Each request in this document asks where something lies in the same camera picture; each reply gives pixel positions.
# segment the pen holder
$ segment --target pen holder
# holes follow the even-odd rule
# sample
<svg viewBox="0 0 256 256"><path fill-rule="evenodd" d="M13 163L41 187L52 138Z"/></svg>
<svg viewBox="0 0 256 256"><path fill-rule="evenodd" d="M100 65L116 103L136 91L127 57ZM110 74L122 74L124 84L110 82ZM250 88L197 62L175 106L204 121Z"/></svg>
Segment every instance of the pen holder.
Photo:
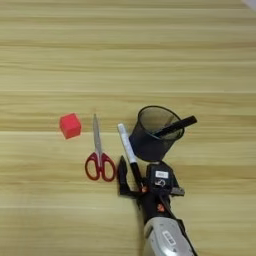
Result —
<svg viewBox="0 0 256 256"><path fill-rule="evenodd" d="M163 137L154 134L180 120L178 115L164 107L147 106L141 109L129 138L134 154L144 161L161 161L174 142L183 136L184 128Z"/></svg>

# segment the robotic arm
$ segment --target robotic arm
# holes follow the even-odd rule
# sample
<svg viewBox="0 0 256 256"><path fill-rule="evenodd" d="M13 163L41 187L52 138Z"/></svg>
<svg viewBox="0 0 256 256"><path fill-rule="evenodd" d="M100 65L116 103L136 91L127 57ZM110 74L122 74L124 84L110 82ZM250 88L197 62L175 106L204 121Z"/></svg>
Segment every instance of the robotic arm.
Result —
<svg viewBox="0 0 256 256"><path fill-rule="evenodd" d="M149 164L146 178L134 168L138 192L127 183L127 165L124 157L118 166L119 193L136 199L143 212L145 246L143 256L197 256L185 231L182 220L171 211L170 195L184 196L173 170L164 162Z"/></svg>

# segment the black cable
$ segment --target black cable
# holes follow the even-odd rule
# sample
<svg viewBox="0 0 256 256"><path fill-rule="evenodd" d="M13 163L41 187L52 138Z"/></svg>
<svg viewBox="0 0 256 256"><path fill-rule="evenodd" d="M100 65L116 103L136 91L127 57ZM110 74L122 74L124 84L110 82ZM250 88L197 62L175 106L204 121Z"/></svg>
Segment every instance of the black cable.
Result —
<svg viewBox="0 0 256 256"><path fill-rule="evenodd" d="M164 208L165 208L165 209L168 211L168 213L171 215L171 218L177 221L178 226L179 226L179 228L180 228L180 230L181 230L181 233L182 233L182 235L186 238L186 240L188 241L188 243L189 243L189 245L190 245L190 247L191 247L191 249L192 249L193 254L194 254L195 256L198 256L198 254L196 253L196 251L195 251L195 249L194 249L192 243L190 242L190 240L189 240L189 238L188 238L188 236L187 236L187 233L186 233L184 227L179 223L179 221L178 221L178 219L176 218L176 216L172 213L169 204L166 203L166 201L163 199L163 197L162 197L161 195L159 195L159 199L160 199L161 203L164 205Z"/></svg>

